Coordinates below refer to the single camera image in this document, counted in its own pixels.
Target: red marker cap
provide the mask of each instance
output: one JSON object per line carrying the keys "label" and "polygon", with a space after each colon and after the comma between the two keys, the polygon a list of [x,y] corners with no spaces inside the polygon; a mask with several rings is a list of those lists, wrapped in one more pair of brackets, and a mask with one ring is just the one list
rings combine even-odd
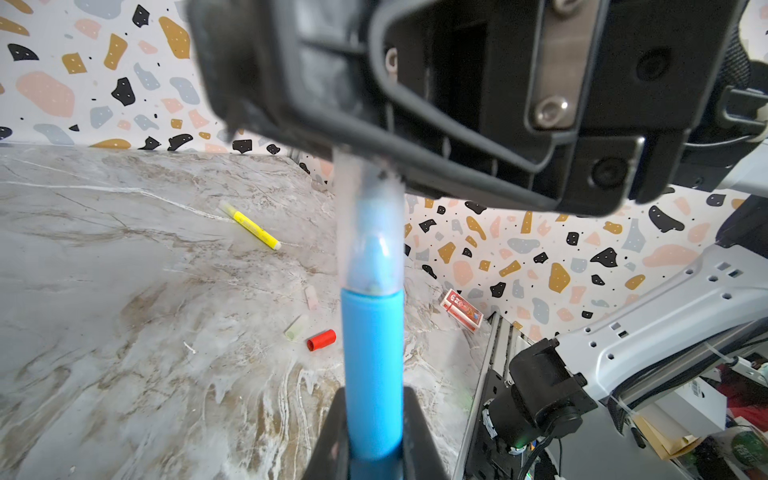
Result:
{"label": "red marker cap", "polygon": [[336,341],[336,332],[333,330],[327,330],[319,335],[315,335],[311,339],[306,341],[306,348],[310,349],[310,352],[322,349],[325,346],[330,345]]}

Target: marble table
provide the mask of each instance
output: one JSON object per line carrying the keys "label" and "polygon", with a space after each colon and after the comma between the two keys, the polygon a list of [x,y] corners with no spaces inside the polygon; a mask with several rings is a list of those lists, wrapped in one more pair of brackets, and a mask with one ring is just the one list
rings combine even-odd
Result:
{"label": "marble table", "polygon": [[[344,378],[333,195],[280,157],[2,145],[0,164],[0,478],[300,478]],[[406,383],[450,473],[490,329],[441,292],[406,267]],[[301,313],[337,343],[289,342]]]}

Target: terrazzo wallpaper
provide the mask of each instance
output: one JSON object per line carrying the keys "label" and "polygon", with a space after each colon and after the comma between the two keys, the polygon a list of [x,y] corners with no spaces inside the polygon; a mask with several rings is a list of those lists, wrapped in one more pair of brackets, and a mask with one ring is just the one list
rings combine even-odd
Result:
{"label": "terrazzo wallpaper", "polygon": [[[185,0],[0,0],[0,141],[145,150],[287,154],[237,132],[204,97]],[[741,22],[768,61],[768,0]],[[314,180],[333,165],[293,155]],[[583,326],[664,282],[709,243],[745,194],[679,187],[603,219],[494,210],[408,196],[405,253],[486,315],[500,310],[532,339]]]}
{"label": "terrazzo wallpaper", "polygon": [[582,327],[660,285],[714,242],[748,197],[682,187],[604,218],[406,196],[405,253],[486,316],[533,340]]}
{"label": "terrazzo wallpaper", "polygon": [[0,0],[0,141],[285,154],[227,140],[185,20],[184,1]]}

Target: yellow highlighter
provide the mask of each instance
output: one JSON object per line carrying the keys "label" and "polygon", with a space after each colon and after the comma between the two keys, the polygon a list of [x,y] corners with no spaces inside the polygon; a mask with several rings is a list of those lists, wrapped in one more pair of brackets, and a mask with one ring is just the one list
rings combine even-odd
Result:
{"label": "yellow highlighter", "polygon": [[269,245],[271,249],[280,250],[280,242],[277,241],[275,237],[273,237],[272,235],[269,235],[266,232],[266,230],[256,225],[250,218],[246,217],[240,211],[238,211],[237,208],[228,204],[224,200],[219,202],[219,208],[224,212],[227,212],[227,215],[229,215],[236,222],[238,222],[240,225],[245,227],[246,230],[248,230],[253,235],[255,235],[256,238],[258,238],[259,240]]}

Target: cardboard box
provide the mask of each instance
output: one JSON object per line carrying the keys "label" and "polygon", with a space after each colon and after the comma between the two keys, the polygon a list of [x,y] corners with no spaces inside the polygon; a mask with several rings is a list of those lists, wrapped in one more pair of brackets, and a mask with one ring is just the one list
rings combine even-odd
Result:
{"label": "cardboard box", "polygon": [[696,438],[689,435],[678,439],[668,439],[646,421],[642,415],[635,415],[632,420],[634,420],[634,424],[643,432],[651,448],[662,460],[670,460],[693,451],[705,438]]}
{"label": "cardboard box", "polygon": [[442,307],[448,310],[449,315],[470,332],[474,332],[480,327],[480,322],[482,322],[480,310],[464,300],[455,290],[450,289],[445,294],[442,299]]}

